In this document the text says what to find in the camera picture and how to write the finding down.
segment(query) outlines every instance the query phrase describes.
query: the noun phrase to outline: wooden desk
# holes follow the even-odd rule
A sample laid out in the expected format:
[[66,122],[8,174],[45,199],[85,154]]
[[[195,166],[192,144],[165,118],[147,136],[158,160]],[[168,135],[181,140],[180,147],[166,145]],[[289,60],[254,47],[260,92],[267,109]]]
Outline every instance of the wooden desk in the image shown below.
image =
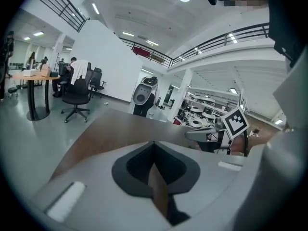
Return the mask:
[[192,129],[108,109],[79,136],[51,178],[87,157],[145,141],[166,141],[194,148],[193,141],[184,137]]
[[[27,80],[28,81],[28,104],[29,104],[29,112],[27,113],[27,119],[30,121],[39,121],[44,119],[50,114],[49,110],[49,102],[48,102],[48,87],[49,80],[59,79],[58,77],[43,77],[40,75],[34,76],[24,76],[23,72],[16,73],[13,75],[13,79]],[[34,102],[34,81],[35,80],[45,80],[45,108],[44,107],[35,107]]]

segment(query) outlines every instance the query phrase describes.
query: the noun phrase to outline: box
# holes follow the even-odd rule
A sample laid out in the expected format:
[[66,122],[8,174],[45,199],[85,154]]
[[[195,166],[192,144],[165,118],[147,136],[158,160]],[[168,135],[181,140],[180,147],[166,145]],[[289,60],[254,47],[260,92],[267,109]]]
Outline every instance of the box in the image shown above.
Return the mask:
[[30,77],[30,76],[37,75],[37,70],[36,69],[24,70],[23,73],[24,73],[24,76]]
[[40,71],[40,75],[44,77],[49,77],[51,72],[51,68],[47,64],[43,64],[42,69]]

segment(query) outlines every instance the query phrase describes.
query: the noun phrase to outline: gray floor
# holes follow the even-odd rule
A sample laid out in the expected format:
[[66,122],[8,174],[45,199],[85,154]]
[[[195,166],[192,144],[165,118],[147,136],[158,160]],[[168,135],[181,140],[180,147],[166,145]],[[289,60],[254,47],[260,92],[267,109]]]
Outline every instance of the gray floor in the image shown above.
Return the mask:
[[[10,80],[7,87],[15,84]],[[44,91],[44,86],[35,87],[36,107],[44,106]],[[52,97],[51,85],[49,91],[51,114],[41,121],[31,122],[26,118],[27,89],[19,90],[18,98],[6,98],[0,102],[1,166],[12,186],[27,198],[48,182],[67,150],[96,117],[108,108],[133,112],[133,103],[95,96],[89,104],[82,105],[91,110],[87,123],[84,123],[83,117],[74,114],[65,124],[65,114],[61,114],[61,110],[71,106],[62,102],[61,98]],[[151,119],[166,121],[166,116],[156,107],[148,112]]]

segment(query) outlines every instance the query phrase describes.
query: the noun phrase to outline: table top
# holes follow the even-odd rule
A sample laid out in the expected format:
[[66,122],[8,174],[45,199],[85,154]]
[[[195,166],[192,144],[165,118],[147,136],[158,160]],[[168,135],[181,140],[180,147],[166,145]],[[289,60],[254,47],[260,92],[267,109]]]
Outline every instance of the table top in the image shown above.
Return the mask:
[[33,75],[33,76],[24,76],[24,72],[19,72],[14,74],[13,79],[23,79],[23,80],[52,80],[52,79],[59,79],[60,76],[58,77],[44,77],[41,75]]
[[108,109],[79,136],[51,179],[87,157],[145,141],[166,141],[195,148],[194,142],[184,137],[192,129]]

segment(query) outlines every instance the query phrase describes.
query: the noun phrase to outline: white pillar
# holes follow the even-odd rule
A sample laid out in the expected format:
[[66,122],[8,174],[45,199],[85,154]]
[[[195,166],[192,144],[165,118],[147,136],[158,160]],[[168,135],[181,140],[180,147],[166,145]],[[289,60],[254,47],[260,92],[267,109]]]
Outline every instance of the white pillar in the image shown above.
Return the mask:
[[50,64],[49,67],[51,67],[52,70],[54,70],[56,63],[57,63],[57,56],[59,53],[62,52],[62,48],[63,48],[63,41],[65,39],[66,34],[62,33],[60,34],[60,36],[57,39],[56,45],[54,46],[51,58],[50,58]]
[[187,88],[191,83],[191,80],[193,78],[193,72],[191,69],[186,69],[185,75],[183,77],[180,89],[178,89],[175,97],[174,97],[174,103],[172,106],[172,109],[168,115],[168,120],[173,123],[175,116],[177,115],[179,108],[183,102],[183,99],[185,97],[185,94],[187,92]]
[[31,48],[32,48],[32,43],[28,45],[26,55],[25,55],[25,60],[24,60],[24,67],[26,67],[27,61],[30,57]]
[[40,45],[38,46],[37,51],[35,52],[35,60],[37,62],[39,62],[41,60],[41,59],[38,59],[39,50],[40,50]]

